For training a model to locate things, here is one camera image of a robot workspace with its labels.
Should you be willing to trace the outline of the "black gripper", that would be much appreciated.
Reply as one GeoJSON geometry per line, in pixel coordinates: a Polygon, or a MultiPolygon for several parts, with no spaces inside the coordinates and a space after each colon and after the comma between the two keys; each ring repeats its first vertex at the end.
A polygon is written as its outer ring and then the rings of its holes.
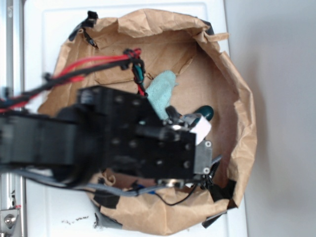
{"type": "Polygon", "coordinates": [[[178,185],[210,173],[212,125],[201,114],[182,116],[170,106],[161,120],[146,97],[102,86],[79,90],[78,102],[101,119],[103,168],[178,185]]]}

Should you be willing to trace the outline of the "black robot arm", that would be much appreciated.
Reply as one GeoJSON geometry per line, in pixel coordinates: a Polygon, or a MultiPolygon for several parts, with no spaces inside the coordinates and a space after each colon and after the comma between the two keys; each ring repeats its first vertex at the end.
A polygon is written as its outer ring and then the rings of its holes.
{"type": "Polygon", "coordinates": [[[50,169],[70,187],[104,169],[154,179],[199,181],[212,166],[212,145],[198,139],[169,107],[159,119],[147,98],[102,86],[79,90],[55,117],[10,112],[0,118],[0,166],[50,169]]]}

